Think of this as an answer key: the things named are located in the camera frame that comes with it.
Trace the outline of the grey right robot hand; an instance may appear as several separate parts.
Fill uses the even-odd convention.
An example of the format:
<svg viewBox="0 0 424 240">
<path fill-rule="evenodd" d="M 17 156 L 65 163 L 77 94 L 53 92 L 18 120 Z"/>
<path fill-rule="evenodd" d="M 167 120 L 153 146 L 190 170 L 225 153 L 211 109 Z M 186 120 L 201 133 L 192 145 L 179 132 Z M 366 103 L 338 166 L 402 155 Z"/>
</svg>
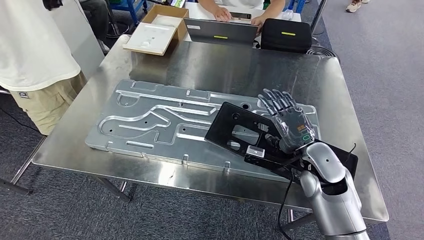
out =
<svg viewBox="0 0 424 240">
<path fill-rule="evenodd" d="M 278 147 L 281 151 L 291 154 L 315 141 L 316 134 L 311 122 L 290 93 L 264 88 L 263 94 L 257 97 L 280 135 Z"/>
</svg>

